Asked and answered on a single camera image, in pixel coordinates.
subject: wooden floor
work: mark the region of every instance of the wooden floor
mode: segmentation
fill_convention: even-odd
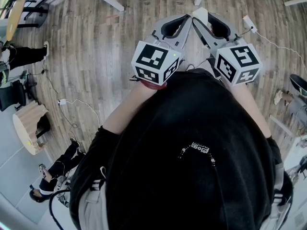
[[[125,12],[118,12],[102,0],[48,0],[50,10],[44,25],[38,29],[19,29],[13,40],[28,47],[41,47],[48,40],[51,49],[45,68],[59,97],[88,102],[102,123],[133,86],[128,79],[133,75],[130,62],[138,41],[151,32],[157,20],[198,8],[194,0],[118,1],[125,6]],[[201,6],[231,21],[241,33],[245,31],[242,17],[248,14],[261,35],[296,49],[307,62],[307,3],[285,7],[284,1],[287,0],[203,0]],[[273,98],[277,89],[295,92],[290,74],[307,79],[306,72],[296,54],[277,49],[256,34],[248,33],[244,37],[255,46],[264,63],[263,71],[249,88],[285,157],[288,137],[269,120],[269,114],[291,127],[287,108],[282,103],[275,106]],[[186,49],[185,65],[198,65],[209,55],[194,30],[190,32]],[[42,63],[28,68],[32,73],[40,73]],[[71,126],[61,115],[57,95],[46,76],[38,75],[34,79],[38,82],[38,99],[49,110],[52,124],[44,140],[56,159],[69,145]],[[77,124],[78,128],[72,131],[87,150],[98,127],[95,114],[79,102],[61,108]]]

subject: white box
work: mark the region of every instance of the white box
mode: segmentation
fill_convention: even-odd
[[[262,68],[262,62],[252,44],[217,50],[214,66],[231,84],[252,82]]]
[[[180,52],[140,41],[131,65],[138,78],[163,85],[179,68],[181,59]]]

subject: black sweatshirt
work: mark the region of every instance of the black sweatshirt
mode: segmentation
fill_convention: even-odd
[[[106,166],[110,230],[258,230],[279,149],[207,73],[177,72],[119,137],[100,128],[71,183],[71,216]]]

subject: wooden tabletop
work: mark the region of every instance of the wooden tabletop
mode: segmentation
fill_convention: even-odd
[[[24,11],[24,4],[26,0],[17,0],[12,8],[11,14],[9,16],[8,27],[6,28],[6,39],[11,41],[16,29],[18,27],[18,23],[20,21],[21,14]]]
[[[35,101],[22,107],[13,114],[13,124],[16,133],[24,147],[32,154],[39,153],[45,146],[40,146],[36,138],[37,123],[48,110]]]

